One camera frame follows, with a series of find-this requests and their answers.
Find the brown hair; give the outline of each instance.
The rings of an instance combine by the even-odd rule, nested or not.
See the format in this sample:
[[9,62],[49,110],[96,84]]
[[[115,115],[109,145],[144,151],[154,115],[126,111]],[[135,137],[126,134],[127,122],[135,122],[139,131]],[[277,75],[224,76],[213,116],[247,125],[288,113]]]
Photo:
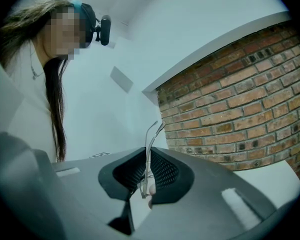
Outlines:
[[[51,19],[53,12],[64,7],[73,7],[73,5],[67,0],[46,0],[8,15],[0,28],[0,63],[2,67],[5,69],[23,43],[38,34]],[[50,105],[53,139],[59,162],[64,161],[66,155],[62,76],[67,64],[68,60],[57,57],[48,61],[43,68],[46,79],[46,96]]]

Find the white wall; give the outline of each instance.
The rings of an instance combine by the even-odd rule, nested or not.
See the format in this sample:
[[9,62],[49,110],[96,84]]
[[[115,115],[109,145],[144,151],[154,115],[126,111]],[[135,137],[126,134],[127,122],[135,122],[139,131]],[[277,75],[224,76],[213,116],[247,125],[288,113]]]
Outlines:
[[287,20],[285,11],[280,0],[152,0],[129,24],[139,65],[131,76],[151,91],[224,45]]
[[[130,40],[114,28],[114,49],[93,43],[69,64],[67,159],[143,147],[148,127],[161,123],[156,87],[217,49],[288,18],[280,0],[151,0],[128,26]],[[129,93],[110,78],[113,66],[133,81]],[[154,146],[167,148],[164,132]]]

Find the headset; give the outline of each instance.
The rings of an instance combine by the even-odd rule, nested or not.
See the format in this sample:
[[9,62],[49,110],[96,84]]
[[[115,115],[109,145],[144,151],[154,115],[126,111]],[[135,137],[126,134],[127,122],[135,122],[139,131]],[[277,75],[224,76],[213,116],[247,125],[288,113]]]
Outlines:
[[80,43],[80,48],[87,48],[96,32],[95,41],[100,42],[103,46],[109,44],[111,18],[109,15],[102,16],[101,21],[96,18],[95,12],[91,6],[82,3],[80,0],[72,0],[74,12],[79,13],[80,20],[85,21],[85,42]]

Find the woman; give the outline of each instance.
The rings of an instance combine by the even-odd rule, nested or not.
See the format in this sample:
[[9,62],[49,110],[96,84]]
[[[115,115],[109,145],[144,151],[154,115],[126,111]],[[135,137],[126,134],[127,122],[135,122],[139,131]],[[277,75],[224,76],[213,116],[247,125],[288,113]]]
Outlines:
[[[1,104],[0,131],[44,150],[51,162],[66,156],[62,75],[68,55],[90,44],[95,26],[90,5],[46,0],[10,14],[0,28],[0,64],[15,88]],[[1,79],[0,93],[6,93],[10,83]]]

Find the necklace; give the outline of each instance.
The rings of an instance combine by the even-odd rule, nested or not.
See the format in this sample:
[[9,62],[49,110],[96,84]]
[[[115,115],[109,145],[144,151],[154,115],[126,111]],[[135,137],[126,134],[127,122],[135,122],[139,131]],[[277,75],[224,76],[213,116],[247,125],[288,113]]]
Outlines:
[[32,66],[32,58],[31,58],[31,46],[30,46],[30,63],[31,63],[31,70],[32,70],[32,73],[33,73],[33,80],[36,80],[38,77],[40,77],[43,73],[44,73],[44,71],[41,73],[41,74],[37,74],[36,72],[35,72],[35,70],[34,70],[34,67]]

